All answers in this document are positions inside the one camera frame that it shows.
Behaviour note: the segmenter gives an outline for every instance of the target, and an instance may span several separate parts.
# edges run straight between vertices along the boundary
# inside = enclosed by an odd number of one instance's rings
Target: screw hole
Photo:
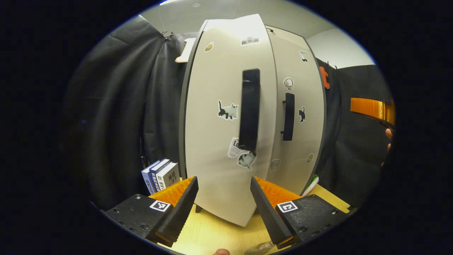
[[[297,231],[298,232],[305,232],[305,231],[307,231],[307,228],[306,227],[301,227]]]

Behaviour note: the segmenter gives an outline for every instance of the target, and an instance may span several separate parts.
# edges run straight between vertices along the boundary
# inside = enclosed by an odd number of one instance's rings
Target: white book
[[[161,188],[159,187],[159,183],[157,182],[156,174],[164,169],[168,164],[170,164],[171,161],[169,159],[164,158],[159,162],[159,164],[153,166],[150,169],[150,174],[151,174],[151,181],[154,184],[154,187],[156,188],[156,192],[159,192]]]
[[[151,180],[151,178],[149,177],[149,170],[150,170],[150,168],[154,167],[158,163],[159,163],[159,161],[156,161],[153,164],[151,164],[149,167],[142,170],[143,180],[145,181],[146,187],[148,188],[148,191],[151,195],[154,194],[156,192],[156,190],[153,185],[153,180]]]
[[[159,173],[156,173],[157,182],[160,190],[163,190],[171,185],[179,182],[178,163],[170,163]]]

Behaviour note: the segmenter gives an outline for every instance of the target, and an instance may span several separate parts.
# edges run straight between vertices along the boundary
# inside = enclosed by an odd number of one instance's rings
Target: ceiling
[[[266,25],[309,38],[336,28],[312,11],[285,0],[177,0],[154,6],[141,15],[157,30],[175,34],[198,32],[205,20],[260,14]]]

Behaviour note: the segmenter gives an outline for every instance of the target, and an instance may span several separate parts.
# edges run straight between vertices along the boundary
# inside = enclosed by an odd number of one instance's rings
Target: cat sticker
[[[300,50],[300,51],[299,51],[299,54],[300,54],[300,56],[302,57],[302,61],[308,62],[308,60],[304,57],[304,55],[308,55],[308,53],[306,53],[306,52],[303,51],[303,50]]]
[[[255,162],[256,152],[243,153],[237,159],[237,164],[241,167],[247,168],[250,172],[252,171],[251,165]]]
[[[287,88],[289,91],[293,91],[294,81],[293,81],[293,79],[291,79],[290,77],[286,77],[286,78],[283,80],[283,85],[284,85],[285,88]]]
[[[219,100],[219,114],[218,116],[223,119],[237,119],[237,108],[239,105],[231,103],[230,106],[222,107],[222,102]]]
[[[302,123],[305,121],[305,107],[302,107],[302,110],[301,109],[298,109],[298,110],[299,110],[299,116],[300,116],[299,123]]]
[[[206,46],[206,48],[204,48],[204,52],[208,52],[208,51],[212,50],[213,47],[214,47],[214,42],[210,42],[210,43]]]

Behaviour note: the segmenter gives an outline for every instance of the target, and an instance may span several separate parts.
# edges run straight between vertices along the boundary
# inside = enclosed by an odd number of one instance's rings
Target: newspaper sticker
[[[204,48],[204,52],[208,52],[214,48],[214,42],[210,42],[206,48]]]
[[[308,60],[304,57],[304,55],[308,55],[308,53],[306,53],[306,52],[303,51],[303,50],[300,50],[300,51],[299,51],[299,54],[300,54],[300,57],[302,57],[302,61],[308,62]]]
[[[294,81],[293,81],[293,79],[291,79],[291,77],[286,77],[286,78],[283,80],[283,85],[284,85],[285,88],[287,88],[289,91],[293,91],[293,88],[294,88]]]
[[[230,143],[230,148],[228,149],[228,157],[235,158],[239,153],[243,152],[244,150],[239,149],[237,146],[239,145],[239,138],[233,137]]]
[[[239,156],[237,164],[241,167],[247,168],[249,172],[252,171],[252,164],[255,162],[256,152],[246,152]]]
[[[274,160],[272,160],[272,162],[270,163],[270,171],[271,172],[276,172],[278,171],[279,167],[280,167],[280,159],[276,158]]]
[[[260,42],[260,39],[258,37],[247,37],[247,39],[244,39],[241,41],[241,46],[248,45],[248,44],[254,44]]]

